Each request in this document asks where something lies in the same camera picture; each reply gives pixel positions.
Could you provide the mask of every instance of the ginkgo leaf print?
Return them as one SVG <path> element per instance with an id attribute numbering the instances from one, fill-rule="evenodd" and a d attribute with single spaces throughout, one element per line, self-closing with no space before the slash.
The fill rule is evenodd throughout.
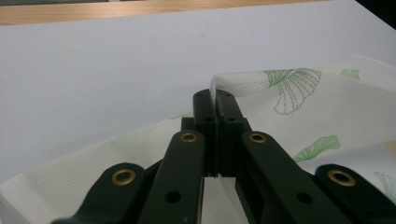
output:
<path id="1" fill-rule="evenodd" d="M 340 146 L 336 135 L 321 137 L 314 144 L 299 152 L 293 159 L 295 162 L 312 160 L 320 153 L 329 149 L 338 149 Z"/>
<path id="2" fill-rule="evenodd" d="M 374 172 L 374 174 L 384 186 L 385 195 L 396 204 L 396 180 L 379 172 Z"/>
<path id="3" fill-rule="evenodd" d="M 359 78 L 359 70 L 357 69 L 344 69 L 340 73 L 341 76 L 343 77 L 350 77 L 350 78 L 355 78 L 357 80 L 361 80 Z"/>
<path id="4" fill-rule="evenodd" d="M 281 115 L 290 114 L 299 109 L 305 98 L 314 93 L 320 81 L 321 73 L 309 68 L 265 71 L 269 87 L 277 86 L 279 99 L 275 111 Z"/>

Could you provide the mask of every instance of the napkin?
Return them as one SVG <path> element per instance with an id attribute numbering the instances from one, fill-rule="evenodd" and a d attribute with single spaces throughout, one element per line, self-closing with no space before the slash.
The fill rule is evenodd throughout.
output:
<path id="1" fill-rule="evenodd" d="M 307 172 L 321 164 L 345 165 L 396 203 L 395 67 L 350 56 L 316 68 L 217 75 L 210 87 L 212 94 L 231 92 L 252 129 L 272 135 Z M 73 216 L 105 169 L 121 162 L 149 167 L 163 157 L 179 126 L 176 116 L 3 182 L 3 223 Z M 233 178 L 205 179 L 203 223 L 248 223 L 233 183 Z"/>

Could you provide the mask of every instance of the wooden edge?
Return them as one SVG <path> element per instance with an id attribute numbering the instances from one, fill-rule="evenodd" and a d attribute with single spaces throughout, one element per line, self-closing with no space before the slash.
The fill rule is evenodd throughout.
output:
<path id="1" fill-rule="evenodd" d="M 251 7 L 323 0 L 151 0 L 0 7 L 0 25 L 78 21 L 202 9 Z"/>

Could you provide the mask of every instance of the black plastic part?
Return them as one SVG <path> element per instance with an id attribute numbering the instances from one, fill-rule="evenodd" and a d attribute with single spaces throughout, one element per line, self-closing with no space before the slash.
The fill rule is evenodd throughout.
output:
<path id="1" fill-rule="evenodd" d="M 235 190 L 244 208 L 248 223 L 261 223 L 264 198 L 254 184 L 245 165 L 241 165 L 238 170 L 235 180 Z"/>
<path id="2" fill-rule="evenodd" d="M 193 130 L 194 129 L 194 118 L 181 118 L 181 131 Z"/>
<path id="3" fill-rule="evenodd" d="M 240 136 L 246 123 L 235 97 L 227 91 L 216 91 L 216 113 L 219 119 L 219 173 L 235 177 L 239 166 Z"/>
<path id="4" fill-rule="evenodd" d="M 176 133 L 137 223 L 200 223 L 204 158 L 205 138 L 202 134 L 189 130 Z"/>
<path id="5" fill-rule="evenodd" d="M 351 223 L 274 138 L 265 133 L 248 132 L 242 135 L 242 141 L 245 146 L 243 163 L 248 172 L 244 173 L 242 182 L 250 175 L 254 182 L 250 185 L 257 186 L 264 199 L 262 215 L 250 220 L 279 224 Z M 245 198 L 252 198 L 246 191 L 238 193 L 244 192 Z"/>
<path id="6" fill-rule="evenodd" d="M 218 126 L 210 90 L 198 91 L 192 97 L 193 129 L 205 136 L 205 176 L 218 176 Z"/>
<path id="7" fill-rule="evenodd" d="M 125 169 L 134 171 L 134 180 L 123 186 L 113 184 L 112 176 Z M 155 169 L 154 166 L 150 171 L 155 173 Z M 131 163 L 114 165 L 105 170 L 95 182 L 74 216 L 55 220 L 52 224 L 133 223 L 140 214 L 139 207 L 142 206 L 143 199 L 136 196 L 144 196 L 140 191 L 145 189 L 144 180 L 145 171 L 142 167 Z"/>
<path id="8" fill-rule="evenodd" d="M 396 205 L 354 171 L 323 165 L 317 169 L 315 179 L 354 223 L 396 223 Z"/>

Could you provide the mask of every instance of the printed leaf pattern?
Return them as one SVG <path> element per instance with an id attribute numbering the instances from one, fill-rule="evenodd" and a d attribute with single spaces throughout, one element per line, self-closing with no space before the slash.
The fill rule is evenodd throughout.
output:
<path id="1" fill-rule="evenodd" d="M 351 77 L 357 80 L 361 80 L 359 78 L 359 70 L 357 69 L 344 69 L 343 71 L 341 71 L 340 75 L 344 77 Z"/>
<path id="2" fill-rule="evenodd" d="M 321 77 L 319 71 L 308 68 L 290 70 L 265 71 L 268 75 L 270 88 L 277 86 L 279 99 L 275 111 L 281 115 L 288 115 L 298 110 L 305 98 L 314 93 Z"/>
<path id="3" fill-rule="evenodd" d="M 299 152 L 293 159 L 295 162 L 312 160 L 320 153 L 329 149 L 338 149 L 340 146 L 336 135 L 321 137 L 314 144 Z"/>
<path id="4" fill-rule="evenodd" d="M 396 180 L 379 172 L 374 172 L 374 174 L 384 186 L 385 195 L 396 204 Z"/>

